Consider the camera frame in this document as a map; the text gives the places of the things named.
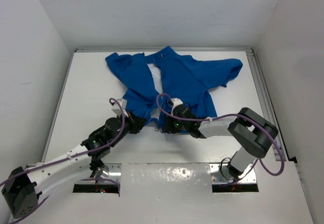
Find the blue zip-up jacket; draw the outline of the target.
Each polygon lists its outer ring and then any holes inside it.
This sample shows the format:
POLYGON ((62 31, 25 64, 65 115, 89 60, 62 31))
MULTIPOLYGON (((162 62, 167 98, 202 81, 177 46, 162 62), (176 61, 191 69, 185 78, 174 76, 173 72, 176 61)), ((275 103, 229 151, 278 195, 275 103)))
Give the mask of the blue zip-up jacket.
POLYGON ((148 123, 157 122, 165 127, 167 116, 154 113, 158 105, 170 112, 165 96, 155 88, 155 75, 149 66, 159 69, 162 93, 179 98, 191 106, 193 114, 199 118, 216 117, 216 109, 209 90, 234 80, 243 67, 239 59, 199 61, 190 55, 179 55, 171 47, 151 54, 120 55, 113 53, 106 57, 111 72, 126 86, 123 99, 127 101, 126 110, 145 118, 148 123))

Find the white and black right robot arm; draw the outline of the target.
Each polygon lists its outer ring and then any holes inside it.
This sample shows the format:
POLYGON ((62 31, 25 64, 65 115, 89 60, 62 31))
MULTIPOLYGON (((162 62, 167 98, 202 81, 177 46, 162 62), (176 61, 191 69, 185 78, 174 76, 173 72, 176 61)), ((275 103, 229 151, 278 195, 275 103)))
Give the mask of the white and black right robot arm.
POLYGON ((278 129, 248 107, 239 113, 217 118, 198 118, 184 104, 175 105, 166 114, 165 131, 182 131, 194 138, 207 139, 216 136, 229 136, 236 139, 241 148, 233 155, 225 167, 220 167, 224 178, 239 180, 245 169, 256 159, 267 155, 278 135, 278 129))

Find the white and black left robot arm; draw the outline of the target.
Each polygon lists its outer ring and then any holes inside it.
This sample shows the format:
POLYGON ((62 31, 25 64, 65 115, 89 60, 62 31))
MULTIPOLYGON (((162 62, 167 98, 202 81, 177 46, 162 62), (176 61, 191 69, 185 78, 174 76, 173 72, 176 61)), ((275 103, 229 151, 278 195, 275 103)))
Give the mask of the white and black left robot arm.
POLYGON ((102 158, 128 133, 136 134, 147 120, 132 112, 106 120, 81 144, 63 155, 34 167, 17 167, 1 183, 2 196, 14 220, 33 213, 54 189, 68 182, 91 178, 104 163, 102 158))

